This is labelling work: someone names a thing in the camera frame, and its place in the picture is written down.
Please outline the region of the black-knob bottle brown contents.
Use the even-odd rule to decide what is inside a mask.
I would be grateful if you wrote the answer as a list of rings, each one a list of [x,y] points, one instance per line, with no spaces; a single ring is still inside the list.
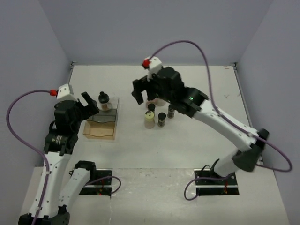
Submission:
[[[104,91],[101,91],[99,93],[98,101],[99,101],[101,109],[103,111],[109,110],[109,107],[108,107],[109,100],[110,100],[110,98],[109,98],[108,94],[106,94]]]

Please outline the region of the black-knob bottle white contents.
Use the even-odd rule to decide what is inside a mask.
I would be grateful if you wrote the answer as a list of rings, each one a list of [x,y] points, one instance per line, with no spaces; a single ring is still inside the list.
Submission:
[[[157,99],[157,106],[159,106],[159,107],[162,107],[162,106],[164,106],[166,104],[166,102],[164,101],[164,100],[162,100],[162,99]]]

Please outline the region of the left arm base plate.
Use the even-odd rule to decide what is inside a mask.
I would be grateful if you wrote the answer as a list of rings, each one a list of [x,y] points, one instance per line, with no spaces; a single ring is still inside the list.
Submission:
[[[106,176],[112,176],[112,169],[97,169],[95,179],[100,179]],[[111,196],[112,193],[112,178],[103,179],[91,185],[85,186],[79,195],[94,195],[94,196]]]

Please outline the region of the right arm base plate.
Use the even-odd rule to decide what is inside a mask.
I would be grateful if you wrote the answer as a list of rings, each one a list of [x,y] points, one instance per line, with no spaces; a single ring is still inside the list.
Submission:
[[[231,176],[226,180],[196,180],[195,186],[198,196],[240,194],[235,173],[231,174]]]

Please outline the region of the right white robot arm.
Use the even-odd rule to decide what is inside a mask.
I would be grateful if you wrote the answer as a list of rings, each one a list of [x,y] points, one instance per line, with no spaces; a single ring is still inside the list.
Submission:
[[[209,172],[212,183],[220,184],[239,169],[252,172],[256,167],[269,132],[246,126],[224,111],[217,112],[209,97],[196,88],[186,87],[173,68],[161,68],[151,79],[136,79],[133,88],[132,96],[138,104],[143,103],[142,92],[146,91],[148,100],[159,98],[168,102],[172,109],[203,122],[235,145],[233,153],[214,162]]]

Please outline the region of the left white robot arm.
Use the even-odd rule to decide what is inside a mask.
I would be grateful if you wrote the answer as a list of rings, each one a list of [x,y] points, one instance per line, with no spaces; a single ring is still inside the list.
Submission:
[[[54,106],[55,119],[50,123],[42,151],[45,160],[41,181],[29,212],[19,217],[20,225],[67,225],[71,203],[84,184],[93,184],[97,180],[95,163],[81,162],[76,167],[79,177],[73,178],[66,186],[69,193],[60,193],[64,171],[78,141],[81,122],[99,112],[97,102],[87,92],[81,96],[87,102],[86,106],[78,99],[62,100]]]

